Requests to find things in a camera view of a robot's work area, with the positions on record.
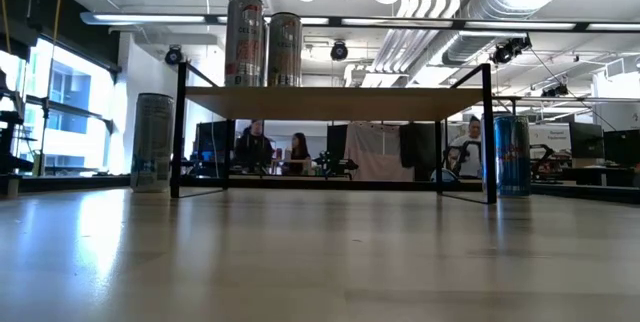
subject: silver duct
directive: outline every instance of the silver duct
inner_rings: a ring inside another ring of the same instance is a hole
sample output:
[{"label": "silver duct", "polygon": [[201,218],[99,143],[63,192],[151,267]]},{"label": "silver duct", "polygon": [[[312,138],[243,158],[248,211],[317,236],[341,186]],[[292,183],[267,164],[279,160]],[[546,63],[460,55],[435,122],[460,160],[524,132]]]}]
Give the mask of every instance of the silver duct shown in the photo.
[{"label": "silver duct", "polygon": [[[524,20],[530,18],[551,1],[552,0],[469,0],[469,3],[460,10],[458,17],[481,20]],[[425,73],[429,72],[430,67],[424,67],[425,65],[464,65],[490,45],[494,39],[494,37],[462,36],[459,32],[453,31],[438,33],[432,43],[429,44],[429,50],[410,68],[410,80],[415,80],[417,77],[423,76],[424,78],[432,80],[430,73]],[[436,73],[435,75],[438,80],[435,82],[440,83],[450,75],[444,76],[444,74],[442,71]]]}]

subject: white ceiling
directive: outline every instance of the white ceiling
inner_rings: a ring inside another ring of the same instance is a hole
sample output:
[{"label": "white ceiling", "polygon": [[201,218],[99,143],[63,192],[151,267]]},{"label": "white ceiling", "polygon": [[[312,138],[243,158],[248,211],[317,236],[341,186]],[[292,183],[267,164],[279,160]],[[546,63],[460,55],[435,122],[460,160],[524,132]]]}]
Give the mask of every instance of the white ceiling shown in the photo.
[{"label": "white ceiling", "polygon": [[[77,0],[90,10],[115,11],[106,0]],[[156,12],[156,13],[204,13],[205,0],[112,0],[123,12]],[[228,0],[210,0],[211,13],[226,13]],[[376,16],[392,15],[391,5],[384,5],[375,0],[315,0],[310,3],[299,0],[271,0],[267,13],[288,11],[300,15],[338,15],[338,16]],[[554,20],[640,20],[640,0],[554,0],[540,10],[535,19]],[[165,27],[161,33],[212,33],[224,39],[223,27],[211,27],[207,32],[205,27]],[[326,39],[329,43],[333,39],[345,39],[351,48],[350,56],[357,58],[374,58],[378,48],[382,45],[386,31],[364,29],[305,29],[306,38]],[[606,35],[591,34],[532,34],[534,49],[554,72],[569,70],[579,66],[584,61],[600,61],[609,57],[613,52],[640,53],[640,35]],[[581,55],[581,62],[573,62],[573,54]],[[322,43],[314,44],[314,60],[305,60],[303,73],[331,74],[342,76],[346,63],[331,63],[327,61],[329,48]],[[484,62],[486,55],[480,56],[479,62]],[[465,71],[457,73],[455,77],[464,75]],[[540,65],[535,56],[528,54],[514,61],[514,65],[502,66],[494,74],[494,84],[512,88],[503,93],[522,90],[530,83],[545,80],[550,77],[549,72]],[[588,92],[590,75],[582,73],[572,77],[570,88],[574,93]]]}]

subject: ceiling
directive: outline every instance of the ceiling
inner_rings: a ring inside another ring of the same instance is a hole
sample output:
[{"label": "ceiling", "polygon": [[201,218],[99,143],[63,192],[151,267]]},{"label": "ceiling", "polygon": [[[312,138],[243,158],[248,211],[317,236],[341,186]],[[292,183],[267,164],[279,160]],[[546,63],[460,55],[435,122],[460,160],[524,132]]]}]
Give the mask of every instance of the ceiling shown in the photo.
[{"label": "ceiling", "polygon": [[[145,13],[205,13],[206,0],[77,0],[92,11],[100,12],[145,12]],[[210,13],[226,13],[228,0],[210,0]],[[338,16],[391,16],[399,4],[386,5],[376,0],[263,0],[270,1],[266,12],[288,11],[300,15]],[[615,20],[640,21],[640,0],[553,0],[534,19],[553,20]],[[222,41],[225,29],[220,26],[206,27],[172,26],[149,29],[148,33],[210,33]],[[368,61],[375,57],[382,45],[386,30],[308,28],[304,30],[305,44],[313,45],[313,59],[303,60],[303,74],[333,75],[342,77],[347,63],[331,62],[329,50],[335,39],[346,40],[350,48],[350,60]],[[534,50],[554,74],[573,71],[569,87],[576,94],[590,92],[589,72],[602,68],[616,53],[640,54],[640,35],[593,35],[593,34],[544,34],[531,35]],[[575,55],[580,61],[575,62]],[[482,53],[475,63],[487,60],[488,52]],[[502,94],[523,94],[535,82],[551,77],[549,70],[532,53],[518,57],[511,65],[500,66],[494,73],[494,86]],[[468,69],[462,69],[452,77],[460,78]]]}]

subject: floor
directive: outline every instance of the floor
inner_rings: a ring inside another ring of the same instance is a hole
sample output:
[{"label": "floor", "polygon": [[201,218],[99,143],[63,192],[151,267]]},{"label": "floor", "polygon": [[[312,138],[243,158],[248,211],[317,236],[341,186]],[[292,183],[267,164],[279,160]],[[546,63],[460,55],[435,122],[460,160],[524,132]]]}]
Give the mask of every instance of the floor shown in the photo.
[{"label": "floor", "polygon": [[640,209],[127,190],[0,201],[0,321],[638,321]]}]

